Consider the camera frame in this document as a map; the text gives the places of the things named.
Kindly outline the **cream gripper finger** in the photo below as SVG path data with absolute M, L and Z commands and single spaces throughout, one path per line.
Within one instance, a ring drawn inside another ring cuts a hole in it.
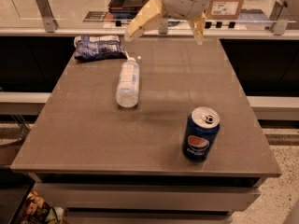
M 128 24 L 124 39 L 130 42 L 147 31 L 158 29 L 163 23 L 165 14 L 162 0 L 149 0 Z
M 188 24 L 191 27 L 194 39 L 198 45 L 202 45 L 204 41 L 204 30 L 206 25 L 206 15 L 204 12 L 200 12 L 194 18 L 188 20 Z

